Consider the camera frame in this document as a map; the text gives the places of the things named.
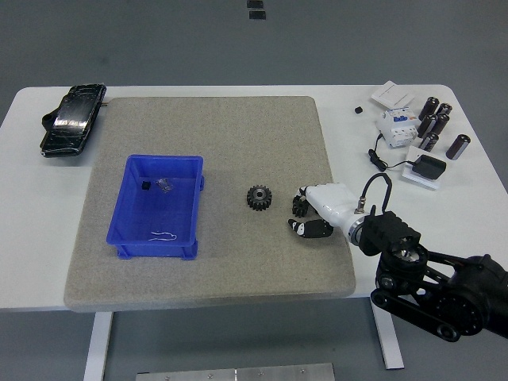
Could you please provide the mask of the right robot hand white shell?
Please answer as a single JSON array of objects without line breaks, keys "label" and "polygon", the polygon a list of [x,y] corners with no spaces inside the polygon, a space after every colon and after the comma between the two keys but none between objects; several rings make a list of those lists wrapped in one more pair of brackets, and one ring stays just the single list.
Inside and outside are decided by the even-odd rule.
[{"label": "right robot hand white shell", "polygon": [[352,244],[358,245],[364,217],[364,197],[356,199],[343,183],[327,183],[300,187],[292,202],[295,217],[305,217],[312,208],[318,219],[297,221],[289,219],[288,225],[302,238],[325,238],[339,229]]}]

